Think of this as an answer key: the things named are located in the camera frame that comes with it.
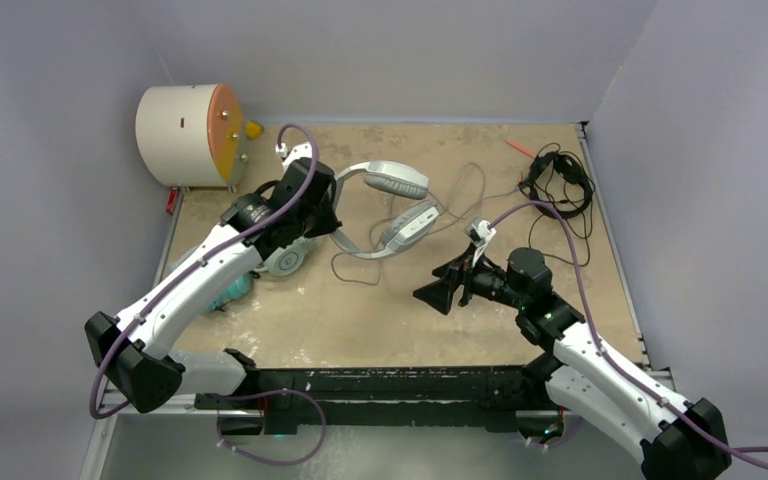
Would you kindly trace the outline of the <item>black headphones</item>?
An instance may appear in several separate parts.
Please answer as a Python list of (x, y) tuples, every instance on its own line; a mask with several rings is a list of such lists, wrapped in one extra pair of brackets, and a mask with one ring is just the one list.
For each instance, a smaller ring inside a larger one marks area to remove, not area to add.
[(581, 158), (559, 143), (546, 144), (533, 152), (537, 158), (525, 155), (531, 163), (521, 175), (517, 188), (526, 199), (552, 206), (568, 223), (574, 238), (583, 243), (584, 252), (578, 254), (577, 262), (557, 255), (551, 255), (551, 258), (567, 265), (586, 267), (591, 263), (595, 184)]

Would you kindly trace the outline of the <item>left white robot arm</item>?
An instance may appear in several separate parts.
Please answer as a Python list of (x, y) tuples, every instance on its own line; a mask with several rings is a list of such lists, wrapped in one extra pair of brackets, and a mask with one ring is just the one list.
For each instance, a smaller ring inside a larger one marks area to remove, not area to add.
[(86, 321), (96, 377), (108, 378), (138, 412), (152, 412), (176, 395), (219, 394), (235, 409), (257, 399), (258, 382), (247, 375), (251, 362), (244, 355), (173, 347), (233, 281), (296, 239), (338, 227), (335, 173), (327, 165), (304, 154), (267, 187), (269, 197), (253, 192), (237, 198), (196, 250), (149, 293), (115, 315), (97, 312)]

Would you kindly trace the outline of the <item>mint green headphones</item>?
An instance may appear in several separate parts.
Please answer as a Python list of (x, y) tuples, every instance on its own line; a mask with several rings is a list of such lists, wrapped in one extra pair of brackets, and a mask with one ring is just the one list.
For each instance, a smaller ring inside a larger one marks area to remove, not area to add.
[[(293, 274), (300, 268), (305, 257), (314, 249), (316, 243), (317, 240), (313, 238), (297, 238), (288, 246), (279, 247), (273, 251), (257, 265), (251, 263), (257, 254), (245, 253), (246, 248), (242, 246), (224, 248), (211, 257), (208, 262), (219, 264), (220, 260), (229, 260), (234, 253), (242, 253), (243, 266), (253, 266), (253, 269), (247, 272), (247, 275), (252, 279), (260, 279), (265, 276), (283, 277)], [(166, 264), (166, 277), (172, 276), (180, 267), (189, 267), (202, 257), (206, 257), (206, 252), (210, 249), (211, 246), (202, 249), (201, 245), (196, 245), (186, 250), (177, 260)]]

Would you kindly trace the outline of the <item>white grey headphones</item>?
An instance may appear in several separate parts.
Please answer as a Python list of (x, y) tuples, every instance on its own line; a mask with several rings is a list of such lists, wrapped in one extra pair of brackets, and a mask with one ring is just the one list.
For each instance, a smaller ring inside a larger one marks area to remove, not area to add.
[(435, 226), (440, 211), (429, 196), (430, 180), (416, 168), (387, 160), (351, 165), (336, 176), (335, 207), (346, 197), (345, 183), (356, 176), (362, 177), (367, 187), (385, 195), (388, 224), (367, 251), (339, 229), (330, 234), (342, 253), (360, 260), (384, 260), (409, 250)]

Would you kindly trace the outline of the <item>teal cat-ear headphones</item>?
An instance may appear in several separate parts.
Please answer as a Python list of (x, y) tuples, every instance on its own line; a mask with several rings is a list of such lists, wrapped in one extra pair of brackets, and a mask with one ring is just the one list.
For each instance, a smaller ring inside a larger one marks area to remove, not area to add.
[(252, 283), (253, 276), (251, 272), (238, 277), (208, 305), (206, 312), (224, 311), (228, 304), (245, 296), (251, 290)]

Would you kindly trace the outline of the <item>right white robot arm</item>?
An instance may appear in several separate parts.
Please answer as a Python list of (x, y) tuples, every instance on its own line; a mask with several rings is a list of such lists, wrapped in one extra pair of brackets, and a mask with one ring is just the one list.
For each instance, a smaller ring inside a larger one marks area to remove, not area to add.
[(554, 292), (541, 252), (517, 248), (501, 267), (467, 249), (432, 272), (414, 298), (441, 314), (481, 297), (516, 312), (523, 337), (544, 353), (521, 381), (524, 399), (572, 410), (620, 445), (647, 479), (715, 479), (732, 464), (720, 410), (688, 400), (652, 378), (602, 339), (585, 316)]

